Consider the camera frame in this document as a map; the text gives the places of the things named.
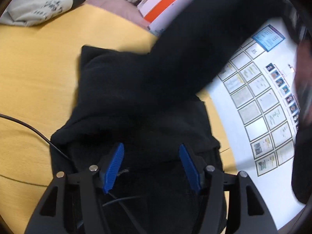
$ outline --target black sleeve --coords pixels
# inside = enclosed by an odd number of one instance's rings
[[[312,125],[301,127],[296,135],[291,186],[295,196],[306,204],[312,193]]]

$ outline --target black cable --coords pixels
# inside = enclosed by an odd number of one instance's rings
[[[13,117],[10,117],[10,116],[7,116],[7,115],[1,114],[1,113],[0,113],[0,118],[8,119],[10,121],[16,122],[16,123],[18,123],[18,124],[28,128],[28,129],[32,130],[37,135],[39,135],[43,140],[45,140],[50,146],[52,146],[52,148],[55,149],[62,157],[64,157],[65,159],[69,160],[70,162],[72,162],[71,159],[68,156],[66,156],[63,152],[61,152],[53,143],[51,143],[49,141],[48,138],[46,138],[43,134],[41,134],[37,129],[33,128],[31,125],[28,125],[27,123],[22,122],[21,120],[15,119]]]
[[[117,200],[117,197],[113,195],[112,193],[108,192],[110,196],[112,196],[113,199]],[[133,223],[135,228],[140,234],[147,234],[147,232],[143,229],[143,227],[139,224],[139,222],[135,219],[134,215],[131,213],[131,211],[124,205],[122,201],[118,201],[120,206],[124,209],[125,213],[129,217],[130,221]]]
[[[119,202],[119,201],[125,201],[125,200],[130,200],[130,199],[138,199],[138,198],[141,198],[141,197],[142,196],[129,196],[129,197],[123,197],[123,198],[115,199],[115,200],[112,200],[112,201],[104,203],[102,205],[102,207],[105,207],[107,205],[110,205],[110,204],[113,204],[113,203],[116,203],[116,202]]]

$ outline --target blue gripper pad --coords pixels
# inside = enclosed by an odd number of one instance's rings
[[[106,161],[100,168],[100,179],[103,183],[102,189],[104,193],[108,193],[114,186],[121,162],[124,159],[124,145],[119,143],[108,155]]]
[[[200,176],[187,149],[183,144],[181,144],[179,147],[179,157],[181,159],[191,189],[194,190],[196,193],[199,193],[202,189],[200,184]]]

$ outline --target wall of certificates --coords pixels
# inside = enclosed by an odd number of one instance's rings
[[[265,49],[250,38],[218,75],[244,124],[258,176],[293,158],[299,117],[283,73],[273,63],[262,69],[257,66],[254,59],[263,53]]]

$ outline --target person's arm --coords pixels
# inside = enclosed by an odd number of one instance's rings
[[[312,45],[303,41],[297,48],[297,68],[295,76],[296,91],[299,96],[299,105],[302,108],[306,99],[300,99],[303,87],[312,88]],[[297,199],[307,203],[312,193],[312,109],[307,115],[299,115],[299,130],[296,135],[292,189]]]

